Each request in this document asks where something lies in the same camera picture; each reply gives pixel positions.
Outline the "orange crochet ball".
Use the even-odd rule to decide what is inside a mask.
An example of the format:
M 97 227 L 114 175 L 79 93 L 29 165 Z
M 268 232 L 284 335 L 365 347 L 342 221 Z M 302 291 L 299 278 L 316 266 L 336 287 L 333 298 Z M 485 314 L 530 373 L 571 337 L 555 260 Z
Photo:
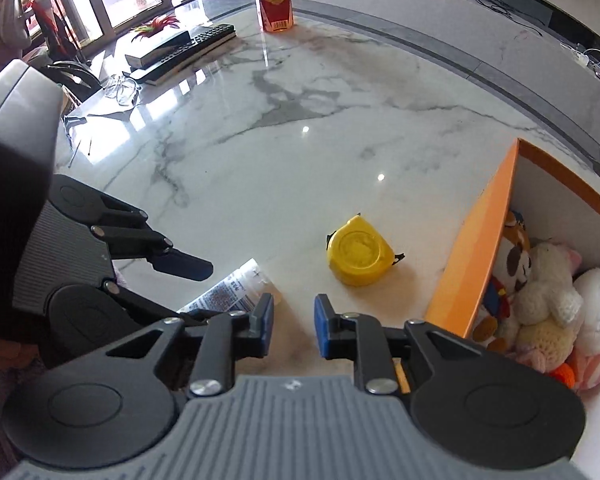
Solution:
M 567 363 L 562 363 L 551 372 L 547 373 L 547 376 L 554 378 L 570 390 L 573 390 L 576 386 L 576 374 L 574 374 L 573 368 Z

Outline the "cream crochet sheep doll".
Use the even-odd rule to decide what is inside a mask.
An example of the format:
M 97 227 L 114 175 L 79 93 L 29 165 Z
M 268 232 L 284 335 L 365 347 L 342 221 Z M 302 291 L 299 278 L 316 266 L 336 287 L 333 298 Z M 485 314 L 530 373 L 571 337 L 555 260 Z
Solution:
M 564 244 L 543 242 L 531 249 L 531 274 L 516 295 L 519 323 L 516 360 L 547 374 L 565 363 L 576 342 L 583 299 L 573 286 L 580 255 Z

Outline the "white plush pink striped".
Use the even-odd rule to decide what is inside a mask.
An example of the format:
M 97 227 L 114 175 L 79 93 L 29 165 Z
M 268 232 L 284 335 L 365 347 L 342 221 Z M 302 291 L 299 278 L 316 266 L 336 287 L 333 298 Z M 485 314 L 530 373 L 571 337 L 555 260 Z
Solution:
M 584 272 L 573 284 L 583 299 L 582 324 L 569 364 L 577 391 L 600 384 L 600 268 Z

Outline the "brown dog plush blue suit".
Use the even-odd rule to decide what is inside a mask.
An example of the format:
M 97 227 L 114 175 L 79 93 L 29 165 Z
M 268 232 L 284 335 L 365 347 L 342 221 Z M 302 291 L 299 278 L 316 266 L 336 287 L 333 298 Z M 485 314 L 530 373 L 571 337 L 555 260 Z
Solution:
M 519 330 L 513 316 L 513 300 L 527 284 L 530 269 L 530 242 L 524 217 L 509 209 L 490 280 L 471 329 L 473 342 L 499 354 L 513 348 Z

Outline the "yellow tape measure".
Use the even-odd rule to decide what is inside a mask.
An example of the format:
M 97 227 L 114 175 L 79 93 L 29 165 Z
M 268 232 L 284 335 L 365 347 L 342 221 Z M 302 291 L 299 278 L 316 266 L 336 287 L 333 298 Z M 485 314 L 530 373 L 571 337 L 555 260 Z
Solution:
M 404 254 L 388 242 L 360 214 L 326 237 L 327 263 L 332 274 L 345 285 L 363 287 L 378 282 Z

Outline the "red artificial flower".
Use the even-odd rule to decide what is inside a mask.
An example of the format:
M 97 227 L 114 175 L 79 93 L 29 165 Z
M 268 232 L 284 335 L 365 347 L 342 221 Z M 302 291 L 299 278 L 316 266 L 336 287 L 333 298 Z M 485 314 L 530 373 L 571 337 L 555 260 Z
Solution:
M 179 28 L 180 20 L 173 14 L 157 16 L 151 21 L 139 24 L 133 28 L 134 36 L 131 41 L 150 38 L 162 32 L 166 28 Z

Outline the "orange cardboard box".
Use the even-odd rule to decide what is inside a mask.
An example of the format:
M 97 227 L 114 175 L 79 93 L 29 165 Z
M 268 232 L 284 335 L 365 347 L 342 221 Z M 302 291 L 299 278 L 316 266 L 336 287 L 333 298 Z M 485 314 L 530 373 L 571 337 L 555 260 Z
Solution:
M 584 402 L 577 467 L 600 479 L 600 192 L 517 140 L 466 217 L 427 320 Z

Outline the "black keyboard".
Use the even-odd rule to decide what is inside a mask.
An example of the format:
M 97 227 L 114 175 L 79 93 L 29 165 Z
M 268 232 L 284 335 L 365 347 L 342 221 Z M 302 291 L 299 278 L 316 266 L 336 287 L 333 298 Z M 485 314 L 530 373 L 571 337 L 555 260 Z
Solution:
M 217 24 L 198 29 L 189 42 L 159 58 L 147 68 L 138 68 L 129 73 L 129 77 L 137 84 L 158 86 L 186 66 L 195 63 L 200 58 L 226 44 L 236 37 L 236 29 L 232 24 Z

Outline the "white marble tv console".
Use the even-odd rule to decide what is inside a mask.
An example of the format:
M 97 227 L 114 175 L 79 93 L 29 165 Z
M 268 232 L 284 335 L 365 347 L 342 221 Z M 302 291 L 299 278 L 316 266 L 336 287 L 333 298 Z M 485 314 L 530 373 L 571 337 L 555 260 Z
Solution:
M 600 80 L 547 32 L 476 0 L 294 0 L 299 11 L 388 36 L 446 58 L 600 155 Z

